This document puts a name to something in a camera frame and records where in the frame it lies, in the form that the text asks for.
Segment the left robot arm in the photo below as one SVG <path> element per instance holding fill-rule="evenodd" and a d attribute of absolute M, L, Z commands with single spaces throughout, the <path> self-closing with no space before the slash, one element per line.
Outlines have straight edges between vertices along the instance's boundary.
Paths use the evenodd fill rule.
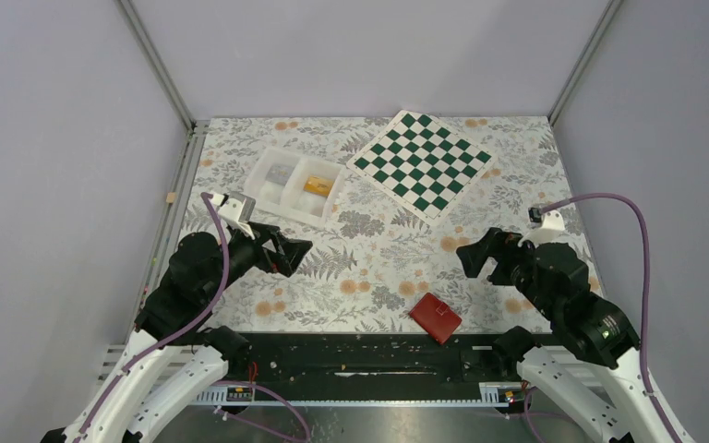
<path fill-rule="evenodd" d="M 148 296 L 96 397 L 70 425 L 45 442 L 151 442 L 203 390 L 249 367 L 250 344 L 223 326 L 204 330 L 225 289 L 251 269 L 292 276 L 310 240 L 253 222 L 248 236 L 233 228 L 223 239 L 207 232 L 183 237 L 159 286 Z"/>

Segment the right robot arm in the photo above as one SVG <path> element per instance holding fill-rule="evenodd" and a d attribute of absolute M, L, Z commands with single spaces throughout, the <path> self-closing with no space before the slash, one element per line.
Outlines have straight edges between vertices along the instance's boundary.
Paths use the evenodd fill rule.
<path fill-rule="evenodd" d="M 491 228 L 476 243 L 456 250 L 463 272 L 479 275 L 496 263 L 488 281 L 510 286 L 548 320 L 552 335 L 588 365 L 608 398 L 586 387 L 539 344 L 514 327 L 494 343 L 498 376 L 520 378 L 542 391 L 598 442 L 691 442 L 648 370 L 640 366 L 643 344 L 627 316 L 591 291 L 587 265 L 562 243 L 535 244 L 518 233 Z"/>

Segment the red leather card holder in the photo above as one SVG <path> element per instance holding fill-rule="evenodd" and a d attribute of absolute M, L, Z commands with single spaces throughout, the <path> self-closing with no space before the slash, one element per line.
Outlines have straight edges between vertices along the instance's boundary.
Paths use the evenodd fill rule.
<path fill-rule="evenodd" d="M 414 305 L 409 317 L 440 345 L 447 342 L 462 324 L 461 317 L 432 293 L 426 293 Z"/>

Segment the white plastic divided tray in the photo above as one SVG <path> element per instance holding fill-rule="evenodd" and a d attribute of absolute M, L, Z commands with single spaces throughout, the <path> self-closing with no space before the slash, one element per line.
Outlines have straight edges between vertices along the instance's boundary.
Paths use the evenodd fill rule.
<path fill-rule="evenodd" d="M 266 180 L 268 169 L 275 163 L 293 165 L 294 172 L 285 186 Z M 327 198 L 303 191 L 310 175 L 328 177 L 335 184 Z M 322 228 L 332 213 L 336 199 L 345 184 L 345 167 L 317 157 L 267 148 L 256 161 L 244 183 L 244 193 L 256 200 L 256 208 L 286 219 Z"/>

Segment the orange card box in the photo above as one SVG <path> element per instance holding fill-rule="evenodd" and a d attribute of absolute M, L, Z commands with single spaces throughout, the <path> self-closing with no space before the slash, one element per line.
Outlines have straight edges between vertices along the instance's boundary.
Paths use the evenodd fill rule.
<path fill-rule="evenodd" d="M 335 184 L 334 179 L 324 176 L 310 175 L 303 185 L 303 191 L 327 198 Z"/>

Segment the green white chessboard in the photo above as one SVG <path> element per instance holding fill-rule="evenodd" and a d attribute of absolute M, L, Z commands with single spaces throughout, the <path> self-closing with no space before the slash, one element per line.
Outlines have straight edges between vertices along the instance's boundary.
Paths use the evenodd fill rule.
<path fill-rule="evenodd" d="M 495 163 L 437 117 L 400 111 L 346 163 L 422 222 L 439 225 Z"/>

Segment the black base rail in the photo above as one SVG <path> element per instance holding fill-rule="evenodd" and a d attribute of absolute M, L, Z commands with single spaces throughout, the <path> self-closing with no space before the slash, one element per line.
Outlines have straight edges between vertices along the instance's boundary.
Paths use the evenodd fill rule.
<path fill-rule="evenodd" d="M 473 401 L 481 385 L 520 387 L 502 365 L 496 334 L 455 334 L 445 343 L 419 333 L 246 334 L 248 358 L 228 378 L 255 382 L 291 402 Z"/>

